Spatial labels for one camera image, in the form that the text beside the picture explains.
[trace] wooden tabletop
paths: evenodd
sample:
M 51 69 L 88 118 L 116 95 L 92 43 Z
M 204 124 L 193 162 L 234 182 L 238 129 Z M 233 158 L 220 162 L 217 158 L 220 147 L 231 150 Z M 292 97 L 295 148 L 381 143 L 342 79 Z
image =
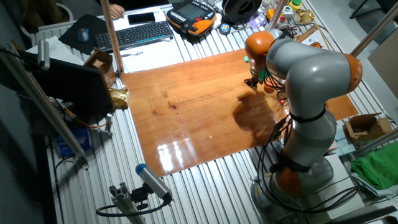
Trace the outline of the wooden tabletop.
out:
M 245 56 L 237 50 L 122 74 L 145 162 L 157 175 L 264 144 L 287 115 L 275 94 L 243 82 L 251 77 Z M 358 113 L 347 96 L 330 102 L 336 119 Z

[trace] gold foil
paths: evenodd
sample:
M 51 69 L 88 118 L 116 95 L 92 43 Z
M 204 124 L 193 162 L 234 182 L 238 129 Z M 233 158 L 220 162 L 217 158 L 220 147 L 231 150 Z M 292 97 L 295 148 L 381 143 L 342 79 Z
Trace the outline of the gold foil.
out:
M 109 92 L 111 92 L 112 100 L 117 109 L 129 108 L 130 93 L 128 88 L 121 90 L 109 89 Z
M 300 16 L 301 23 L 310 23 L 314 20 L 315 15 L 312 11 L 308 10 L 303 10 L 303 9 L 297 9 L 296 13 L 298 16 Z

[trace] metal rod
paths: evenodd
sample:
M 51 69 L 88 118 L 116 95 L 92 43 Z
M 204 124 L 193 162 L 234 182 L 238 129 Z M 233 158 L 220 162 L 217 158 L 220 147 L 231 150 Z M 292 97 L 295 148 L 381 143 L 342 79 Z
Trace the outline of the metal rod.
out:
M 287 5 L 289 0 L 280 0 L 278 5 L 276 6 L 274 15 L 271 18 L 271 21 L 269 22 L 270 26 L 268 27 L 270 30 L 275 28 L 276 24 L 278 23 L 279 15 L 282 14 L 282 10 L 284 10 L 284 7 Z
M 120 54 L 119 42 L 116 37 L 116 32 L 113 26 L 113 20 L 111 15 L 111 8 L 109 6 L 108 0 L 101 0 L 102 11 L 104 12 L 104 18 L 106 23 L 106 28 L 108 30 L 109 39 L 111 40 L 111 46 L 113 50 L 113 55 L 116 60 L 116 65 L 118 66 L 119 73 L 124 72 L 122 56 Z
M 14 54 L 17 54 L 17 51 L 12 46 L 9 46 L 8 50 Z M 25 71 L 23 64 L 18 58 L 7 53 L 0 53 L 0 59 L 15 76 L 25 91 L 29 94 L 37 107 L 39 107 L 39 109 L 43 112 L 44 116 L 49 120 L 55 130 L 57 130 L 57 132 L 65 140 L 77 158 L 81 159 L 82 162 L 85 162 L 86 154 L 84 150 L 81 148 L 80 144 L 69 130 L 68 126 L 65 124 L 65 122 L 63 122 L 61 116 L 50 104 L 49 99 L 45 95 L 43 89 L 37 83 L 34 76 L 30 72 Z
M 370 42 L 374 38 L 377 37 L 377 35 L 380 34 L 380 32 L 387 26 L 387 24 L 393 20 L 396 16 L 398 15 L 398 2 L 390 9 L 390 11 L 387 12 L 386 16 L 372 29 L 370 33 L 367 34 L 367 36 L 355 47 L 355 49 L 350 53 L 350 55 L 357 57 L 365 47 L 367 47 Z
M 361 157 L 361 156 L 367 154 L 368 152 L 372 151 L 375 147 L 378 147 L 381 144 L 384 144 L 384 143 L 391 141 L 395 138 L 398 138 L 398 128 L 395 128 L 391 132 L 377 138 L 370 144 L 365 145 L 362 149 L 357 150 L 355 152 L 355 157 Z

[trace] smartphone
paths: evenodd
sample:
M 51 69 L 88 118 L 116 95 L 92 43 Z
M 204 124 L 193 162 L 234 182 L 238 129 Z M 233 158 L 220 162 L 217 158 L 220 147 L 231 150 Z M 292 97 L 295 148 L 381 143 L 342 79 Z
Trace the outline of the smartphone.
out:
M 128 15 L 129 24 L 140 24 L 145 22 L 155 22 L 155 15 L 153 12 L 143 13 L 143 14 L 135 14 L 135 15 Z

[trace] cardboard box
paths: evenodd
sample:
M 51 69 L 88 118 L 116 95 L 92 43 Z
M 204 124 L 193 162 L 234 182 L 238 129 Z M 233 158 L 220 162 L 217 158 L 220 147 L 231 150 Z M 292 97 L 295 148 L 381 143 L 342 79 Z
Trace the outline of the cardboard box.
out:
M 103 51 L 94 49 L 94 53 L 83 66 L 100 70 L 104 75 L 108 88 L 111 88 L 113 83 L 116 81 L 116 75 L 112 65 L 112 56 Z
M 389 119 L 377 119 L 379 114 L 358 115 L 345 122 L 343 129 L 349 140 L 352 143 L 368 142 L 392 131 Z

